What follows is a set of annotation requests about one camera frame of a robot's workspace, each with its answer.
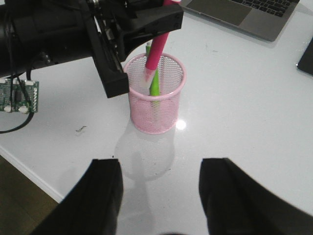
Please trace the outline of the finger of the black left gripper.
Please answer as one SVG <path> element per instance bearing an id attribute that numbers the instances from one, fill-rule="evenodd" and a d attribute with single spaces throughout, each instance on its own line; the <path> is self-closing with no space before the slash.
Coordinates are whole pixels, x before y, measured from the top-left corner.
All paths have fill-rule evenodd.
<path id="1" fill-rule="evenodd" d="M 129 92 L 127 74 L 110 48 L 106 33 L 99 31 L 97 20 L 90 12 L 84 13 L 84 23 L 92 48 L 92 58 L 106 96 L 112 98 Z"/>
<path id="2" fill-rule="evenodd" d="M 181 29 L 183 9 L 178 4 L 135 12 L 135 18 L 117 18 L 117 55 L 120 61 L 137 47 L 164 33 Z"/>

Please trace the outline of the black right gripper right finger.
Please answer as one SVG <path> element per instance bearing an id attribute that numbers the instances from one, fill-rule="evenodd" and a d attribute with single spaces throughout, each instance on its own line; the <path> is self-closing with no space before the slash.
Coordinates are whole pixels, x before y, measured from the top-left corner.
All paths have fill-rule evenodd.
<path id="1" fill-rule="evenodd" d="M 199 194 L 211 235 L 311 235 L 313 217 L 253 180 L 228 158 L 203 159 Z"/>

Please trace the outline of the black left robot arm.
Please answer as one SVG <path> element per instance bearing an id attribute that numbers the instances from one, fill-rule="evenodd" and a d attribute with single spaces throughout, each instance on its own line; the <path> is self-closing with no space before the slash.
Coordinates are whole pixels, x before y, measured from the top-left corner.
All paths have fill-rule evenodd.
<path id="1" fill-rule="evenodd" d="M 122 69 L 140 45 L 181 28 L 161 0 L 7 0 L 0 6 L 0 74 L 92 57 L 107 97 L 129 92 Z"/>

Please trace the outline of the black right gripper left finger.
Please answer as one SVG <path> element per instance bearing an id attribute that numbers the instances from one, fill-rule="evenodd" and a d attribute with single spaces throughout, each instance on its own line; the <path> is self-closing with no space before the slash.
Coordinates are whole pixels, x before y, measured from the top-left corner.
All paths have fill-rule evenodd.
<path id="1" fill-rule="evenodd" d="M 117 159 L 92 160 L 79 182 L 34 235 L 114 235 L 123 197 Z"/>

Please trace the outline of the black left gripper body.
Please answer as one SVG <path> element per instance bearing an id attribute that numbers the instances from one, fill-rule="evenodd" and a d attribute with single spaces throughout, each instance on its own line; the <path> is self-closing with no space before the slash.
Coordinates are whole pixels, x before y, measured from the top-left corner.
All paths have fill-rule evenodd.
<path id="1" fill-rule="evenodd" d="M 84 13 L 97 20 L 117 55 L 117 18 L 135 18 L 128 0 L 12 1 L 12 70 L 42 68 L 92 57 Z"/>

